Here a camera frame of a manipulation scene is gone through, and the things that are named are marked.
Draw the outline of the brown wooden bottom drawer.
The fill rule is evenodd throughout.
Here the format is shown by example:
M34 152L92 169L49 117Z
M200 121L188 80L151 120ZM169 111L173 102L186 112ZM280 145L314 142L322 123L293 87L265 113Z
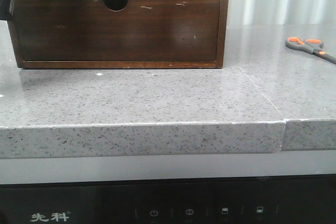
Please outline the brown wooden bottom drawer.
M16 0L20 50L37 61L204 61L216 55L219 0Z

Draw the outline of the grey and orange scissors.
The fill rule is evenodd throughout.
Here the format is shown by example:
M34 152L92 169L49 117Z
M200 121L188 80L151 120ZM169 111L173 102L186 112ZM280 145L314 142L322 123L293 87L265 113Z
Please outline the grey and orange scissors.
M292 50L303 51L335 64L335 57L323 50L323 42L319 39L301 40L299 37L289 37L285 45Z

